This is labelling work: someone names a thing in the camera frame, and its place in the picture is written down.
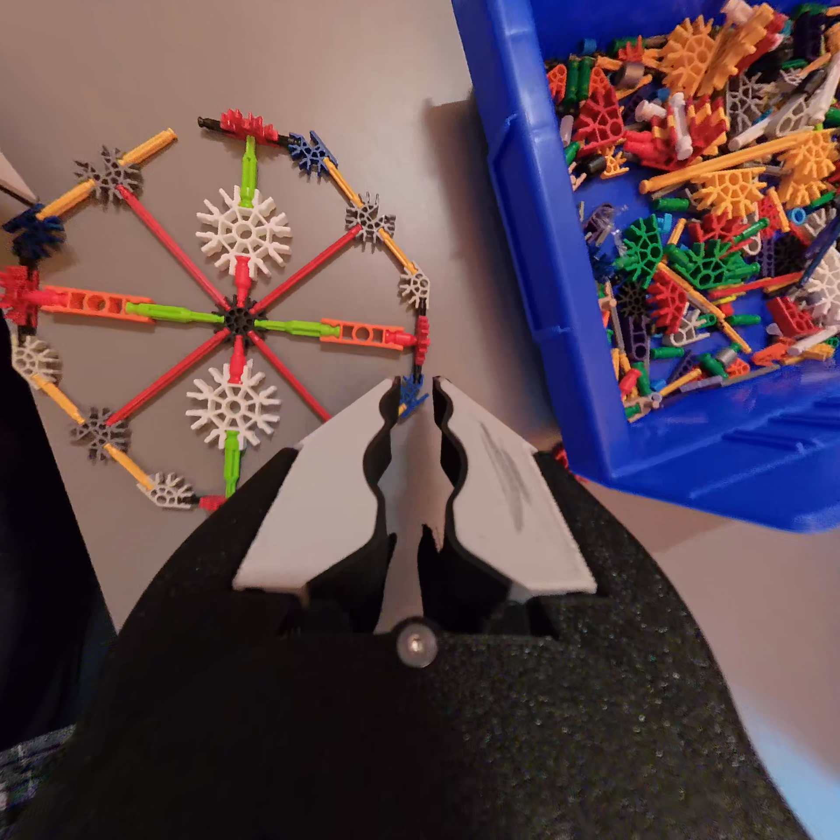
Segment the red clip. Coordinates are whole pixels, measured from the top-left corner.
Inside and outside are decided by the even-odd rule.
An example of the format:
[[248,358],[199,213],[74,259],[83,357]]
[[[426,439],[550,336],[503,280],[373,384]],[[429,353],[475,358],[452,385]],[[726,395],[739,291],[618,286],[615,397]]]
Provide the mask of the red clip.
[[290,136],[279,133],[273,124],[264,122],[262,117],[252,112],[244,115],[240,110],[230,108],[222,112],[218,119],[198,117],[196,121],[202,130],[223,133],[242,141],[252,138],[256,144],[284,149],[292,143]]

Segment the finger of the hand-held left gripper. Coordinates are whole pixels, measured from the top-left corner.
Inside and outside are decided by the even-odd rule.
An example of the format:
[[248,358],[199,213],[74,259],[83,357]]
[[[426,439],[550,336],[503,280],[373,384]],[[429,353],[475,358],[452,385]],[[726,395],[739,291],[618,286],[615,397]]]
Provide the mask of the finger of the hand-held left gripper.
[[3,152],[0,154],[0,164],[1,192],[27,207],[36,205],[38,202],[37,195],[26,184],[23,177],[18,174]]

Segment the pile of colourful toy pieces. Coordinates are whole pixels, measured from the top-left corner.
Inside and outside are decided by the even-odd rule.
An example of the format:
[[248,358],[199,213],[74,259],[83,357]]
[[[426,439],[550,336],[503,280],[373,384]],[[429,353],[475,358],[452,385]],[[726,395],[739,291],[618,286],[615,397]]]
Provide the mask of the pile of colourful toy pieces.
[[712,2],[544,61],[625,419],[838,371],[838,5]]

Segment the blue bin with toy pieces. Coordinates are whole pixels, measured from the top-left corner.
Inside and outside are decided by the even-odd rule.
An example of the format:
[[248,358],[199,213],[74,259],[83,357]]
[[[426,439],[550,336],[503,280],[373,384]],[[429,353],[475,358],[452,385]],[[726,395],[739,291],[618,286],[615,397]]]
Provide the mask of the blue bin with toy pieces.
[[521,299],[574,473],[791,532],[839,521],[838,359],[624,414],[543,61],[661,35],[721,2],[453,2]]

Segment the colourful spoked wheel model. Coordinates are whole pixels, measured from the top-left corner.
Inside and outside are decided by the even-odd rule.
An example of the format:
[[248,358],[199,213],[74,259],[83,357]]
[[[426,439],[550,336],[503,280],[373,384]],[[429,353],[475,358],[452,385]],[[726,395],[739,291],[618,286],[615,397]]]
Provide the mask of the colourful spoked wheel model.
[[[69,417],[73,439],[85,445],[89,459],[119,465],[158,508],[213,512],[238,488],[246,449],[256,447],[262,438],[271,435],[279,422],[280,399],[275,397],[275,387],[259,387],[265,377],[254,368],[250,356],[253,350],[321,421],[327,422],[331,417],[270,348],[266,335],[280,333],[356,349],[411,353],[411,370],[400,380],[397,418],[403,421],[415,414],[428,397],[424,392],[424,363],[430,345],[430,282],[396,243],[395,216],[381,212],[378,196],[361,195],[352,188],[340,172],[335,156],[315,132],[310,132],[308,138],[299,133],[285,134],[292,143],[284,149],[257,144],[252,138],[242,141],[201,130],[243,145],[238,184],[232,193],[220,191],[223,206],[205,201],[205,212],[197,214],[202,227],[196,237],[203,243],[202,252],[215,257],[215,267],[229,274],[233,282],[229,294],[210,281],[140,200],[143,164],[176,141],[175,132],[166,129],[130,151],[103,147],[101,163],[77,162],[77,183],[69,191],[51,203],[38,200],[33,206],[22,204],[23,211],[2,224],[2,230],[11,238],[16,259],[15,264],[2,268],[2,316],[11,333],[13,370],[32,391],[46,395]],[[255,298],[255,285],[260,275],[270,275],[268,262],[281,268],[291,254],[291,228],[287,216],[277,211],[274,200],[263,196],[258,188],[258,147],[288,152],[304,175],[325,176],[348,204],[343,235],[259,300]],[[203,290],[214,309],[195,311],[163,305],[148,297],[43,283],[39,268],[65,241],[64,217],[93,200],[127,207]],[[401,268],[398,292],[414,312],[413,330],[341,318],[269,318],[269,310],[280,298],[356,242],[370,246],[372,251],[383,247]],[[82,411],[60,387],[62,366],[58,353],[38,336],[42,314],[110,319],[140,326],[203,323],[213,328],[213,335],[121,408],[112,411],[91,407]],[[221,369],[210,370],[211,382],[195,380],[194,389],[187,394],[195,404],[186,412],[192,419],[192,430],[207,428],[205,443],[217,446],[224,454],[223,493],[198,495],[183,477],[151,474],[131,458],[129,420],[224,346],[230,347],[228,362]]]

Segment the dark printed shirt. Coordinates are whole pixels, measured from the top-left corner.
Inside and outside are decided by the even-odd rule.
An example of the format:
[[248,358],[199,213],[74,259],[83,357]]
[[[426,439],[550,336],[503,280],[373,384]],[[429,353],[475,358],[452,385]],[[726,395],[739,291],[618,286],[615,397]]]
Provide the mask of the dark printed shirt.
[[1,748],[75,723],[116,633],[29,386],[1,328]]

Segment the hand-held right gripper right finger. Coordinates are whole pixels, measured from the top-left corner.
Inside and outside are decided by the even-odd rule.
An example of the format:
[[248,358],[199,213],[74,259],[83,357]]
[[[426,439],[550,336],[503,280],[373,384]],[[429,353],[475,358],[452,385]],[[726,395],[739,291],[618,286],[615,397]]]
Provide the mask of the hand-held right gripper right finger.
[[468,564],[500,584],[501,600],[593,595],[597,583],[537,460],[537,449],[445,377],[434,379],[435,421],[453,493],[445,535]]

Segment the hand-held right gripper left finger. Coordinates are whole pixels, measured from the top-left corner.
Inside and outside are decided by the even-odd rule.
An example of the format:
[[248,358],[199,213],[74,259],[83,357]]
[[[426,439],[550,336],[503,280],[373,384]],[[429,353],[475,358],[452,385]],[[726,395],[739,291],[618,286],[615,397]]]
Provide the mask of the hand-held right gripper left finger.
[[380,482],[392,460],[399,403],[400,380],[384,379],[296,445],[234,589],[301,595],[386,534]]

